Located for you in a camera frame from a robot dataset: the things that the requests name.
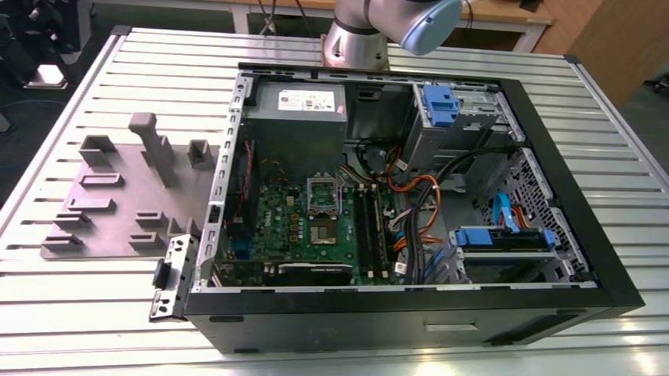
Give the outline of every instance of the power supply label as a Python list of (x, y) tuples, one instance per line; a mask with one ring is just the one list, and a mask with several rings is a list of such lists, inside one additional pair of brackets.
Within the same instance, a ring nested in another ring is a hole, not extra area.
[(279, 110), (335, 112), (335, 93), (307, 90), (282, 90)]

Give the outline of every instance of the blue cable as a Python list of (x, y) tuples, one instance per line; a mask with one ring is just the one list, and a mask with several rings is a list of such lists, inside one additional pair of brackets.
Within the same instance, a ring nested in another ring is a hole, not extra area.
[(511, 201), (509, 200), (509, 195), (505, 193), (498, 193), (494, 195), (493, 200), (493, 223), (497, 223), (499, 218), (499, 212), (502, 212), (503, 216), (503, 224), (509, 229), (511, 229), (513, 233), (519, 233), (521, 229), (518, 228), (515, 222), (513, 221), (511, 214)]

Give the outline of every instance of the motherboard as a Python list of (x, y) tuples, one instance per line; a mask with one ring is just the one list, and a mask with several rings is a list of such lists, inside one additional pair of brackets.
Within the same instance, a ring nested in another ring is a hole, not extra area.
[(254, 235), (231, 237), (217, 261), (221, 285), (272, 285), (279, 276), (280, 284), (395, 284), (392, 215), (392, 194), (376, 186), (318, 176), (263, 186)]

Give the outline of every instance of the slotted aluminum table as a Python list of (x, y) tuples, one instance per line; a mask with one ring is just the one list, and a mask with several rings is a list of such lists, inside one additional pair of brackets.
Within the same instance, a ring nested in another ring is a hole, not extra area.
[(663, 373), (666, 175), (590, 76), (562, 56), (440, 49), (414, 57), (390, 49), (395, 71), (522, 81), (647, 304), (622, 318), (510, 348), (223, 356), (188, 323), (148, 323), (155, 261), (41, 261), (39, 244), (79, 170), (84, 137), (139, 143), (127, 124), (141, 111), (157, 114), (172, 145), (191, 139), (217, 145), (237, 62), (316, 65), (319, 48), (320, 41), (302, 38), (149, 29), (109, 37), (0, 212), (0, 373)]

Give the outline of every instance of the green circuit board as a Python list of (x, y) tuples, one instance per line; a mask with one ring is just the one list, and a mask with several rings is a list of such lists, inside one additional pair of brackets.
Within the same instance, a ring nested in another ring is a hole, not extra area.
[[(316, 193), (322, 204), (330, 204), (331, 193), (326, 192), (323, 189)], [(323, 213), (310, 217), (306, 213), (306, 185), (276, 183), (262, 187), (255, 234), (251, 243), (243, 243), (244, 247), (248, 246), (247, 257), (235, 259), (235, 252), (231, 250), (221, 263), (228, 268), (228, 273), (235, 268), (237, 285), (262, 286), (264, 262), (343, 263), (354, 267), (352, 284), (396, 283), (391, 273), (386, 273), (384, 277), (368, 277), (359, 268), (354, 203), (359, 192), (356, 188), (347, 186), (339, 194), (339, 215), (330, 217)], [(379, 199), (379, 206), (392, 206), (392, 195), (388, 192), (382, 192)], [(232, 239), (231, 244), (239, 245), (239, 240)]]
[[(342, 214), (336, 219), (326, 215), (310, 219), (306, 214), (304, 186), (270, 185), (263, 187), (260, 194), (252, 258), (336, 261), (355, 266), (354, 201), (348, 198), (352, 192), (348, 189), (342, 192)], [(287, 203), (288, 196), (292, 197), (292, 205)], [(312, 237), (328, 243), (312, 244)]]

